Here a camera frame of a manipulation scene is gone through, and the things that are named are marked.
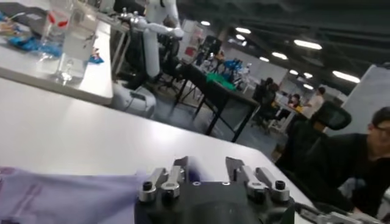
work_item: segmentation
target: purple fabric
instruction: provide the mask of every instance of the purple fabric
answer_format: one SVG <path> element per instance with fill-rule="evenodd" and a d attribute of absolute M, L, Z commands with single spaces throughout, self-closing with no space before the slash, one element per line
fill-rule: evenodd
<path fill-rule="evenodd" d="M 40 175 L 0 167 L 0 220 L 20 224 L 134 223 L 145 175 Z"/>

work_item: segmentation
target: ceiling light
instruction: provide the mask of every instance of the ceiling light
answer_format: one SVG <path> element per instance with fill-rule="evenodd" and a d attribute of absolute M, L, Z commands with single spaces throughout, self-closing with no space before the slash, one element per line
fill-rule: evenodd
<path fill-rule="evenodd" d="M 303 75 L 306 77 L 306 79 L 310 79 L 310 78 L 312 78 L 312 77 L 313 77 L 313 75 L 312 75 L 312 74 L 310 74 L 310 73 L 307 73 L 307 72 L 303 73 Z"/>
<path fill-rule="evenodd" d="M 310 90 L 314 89 L 311 85 L 307 85 L 307 84 L 303 84 L 303 87 Z"/>
<path fill-rule="evenodd" d="M 237 39 L 239 39 L 239 40 L 245 40 L 245 37 L 242 36 L 241 34 L 237 34 L 236 37 L 237 37 Z"/>
<path fill-rule="evenodd" d="M 282 53 L 273 52 L 272 55 L 275 56 L 275 57 L 281 58 L 281 59 L 283 59 L 283 60 L 287 60 L 287 56 L 285 56 L 285 55 L 282 54 Z"/>
<path fill-rule="evenodd" d="M 202 22 L 200 22 L 203 26 L 209 26 L 210 25 L 210 23 L 209 22 L 207 22 L 207 21 L 202 21 Z"/>
<path fill-rule="evenodd" d="M 354 83 L 359 83 L 360 82 L 359 78 L 356 78 L 355 76 L 348 75 L 348 74 L 345 74 L 345 73 L 342 73 L 342 72 L 339 72 L 339 71 L 333 71 L 333 75 L 339 77 L 340 79 L 348 80 L 350 82 L 354 82 Z"/>
<path fill-rule="evenodd" d="M 265 61 L 265 62 L 269 62 L 268 58 L 264 58 L 264 57 L 260 57 L 260 60 Z"/>
<path fill-rule="evenodd" d="M 303 41 L 303 40 L 294 40 L 294 43 L 296 45 L 298 45 L 298 46 L 301 46 L 301 47 L 312 48 L 312 49 L 315 49 L 315 50 L 321 50 L 322 49 L 321 45 L 319 45 L 319 44 L 312 43 L 312 42 L 307 42 L 307 41 Z"/>
<path fill-rule="evenodd" d="M 297 75 L 297 74 L 298 74 L 298 72 L 297 72 L 297 71 L 295 71 L 295 70 L 290 70 L 290 74 Z"/>
<path fill-rule="evenodd" d="M 236 30 L 239 31 L 240 33 L 250 34 L 250 30 L 249 29 L 237 27 Z"/>

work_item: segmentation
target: headrest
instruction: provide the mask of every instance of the headrest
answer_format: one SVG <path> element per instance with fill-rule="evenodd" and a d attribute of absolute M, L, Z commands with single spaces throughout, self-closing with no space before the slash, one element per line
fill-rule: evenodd
<path fill-rule="evenodd" d="M 319 122 L 332 130 L 340 130 L 352 122 L 352 117 L 345 109 L 326 101 L 310 121 Z"/>

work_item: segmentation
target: black table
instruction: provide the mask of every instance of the black table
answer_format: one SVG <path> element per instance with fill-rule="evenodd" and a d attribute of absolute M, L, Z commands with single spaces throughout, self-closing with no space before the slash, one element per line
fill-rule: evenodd
<path fill-rule="evenodd" d="M 226 126 L 228 126 L 228 128 L 232 132 L 234 132 L 235 135 L 232 139 L 232 142 L 236 142 L 238 136 L 241 134 L 242 130 L 244 129 L 245 125 L 247 124 L 259 104 L 253 99 L 245 96 L 243 93 L 229 90 L 218 82 L 208 82 L 207 75 L 194 65 L 183 65 L 182 68 L 180 68 L 179 72 L 184 78 L 184 83 L 179 93 L 176 95 L 174 107 L 180 101 L 183 101 L 186 96 L 188 96 L 187 94 L 183 99 L 180 99 L 183 95 L 187 82 L 191 81 L 196 86 L 196 88 L 198 88 L 204 95 L 202 101 L 197 107 L 194 118 L 197 116 L 204 103 L 214 113 L 214 118 L 208 126 L 205 134 L 210 135 L 218 119 L 220 119 L 221 121 L 223 121 L 223 123 L 226 124 Z M 235 130 L 234 127 L 232 127 L 225 119 L 221 117 L 221 114 L 228 105 L 228 103 L 232 101 L 235 106 L 248 108 L 244 120 L 240 123 L 237 130 Z"/>

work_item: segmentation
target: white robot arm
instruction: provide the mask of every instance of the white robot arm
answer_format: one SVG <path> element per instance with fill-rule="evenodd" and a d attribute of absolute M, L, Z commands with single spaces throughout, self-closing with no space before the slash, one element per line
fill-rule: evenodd
<path fill-rule="evenodd" d="M 175 28 L 163 25 L 163 21 L 167 16 L 174 22 Z M 176 0 L 148 0 L 145 18 L 136 16 L 130 21 L 137 28 L 144 30 L 146 72 L 149 76 L 155 77 L 160 73 L 157 34 L 178 38 L 184 36 L 184 31 L 179 23 Z"/>

